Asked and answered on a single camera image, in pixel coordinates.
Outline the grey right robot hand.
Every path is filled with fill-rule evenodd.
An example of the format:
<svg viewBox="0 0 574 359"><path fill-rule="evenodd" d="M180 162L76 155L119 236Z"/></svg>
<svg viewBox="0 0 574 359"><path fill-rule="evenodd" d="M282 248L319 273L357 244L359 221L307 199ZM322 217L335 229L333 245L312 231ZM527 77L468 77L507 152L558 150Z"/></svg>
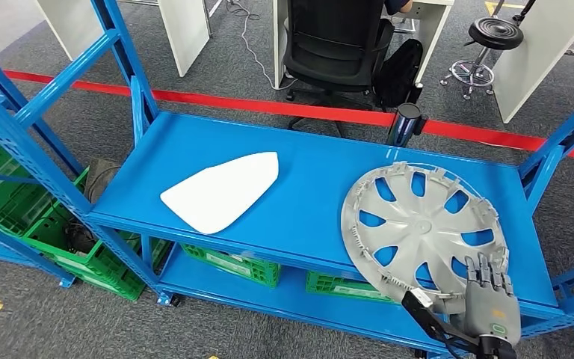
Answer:
<svg viewBox="0 0 574 359"><path fill-rule="evenodd" d="M521 339L521 315L510 276L482 253L466 257L463 330L469 336L498 337L512 346Z"/></svg>

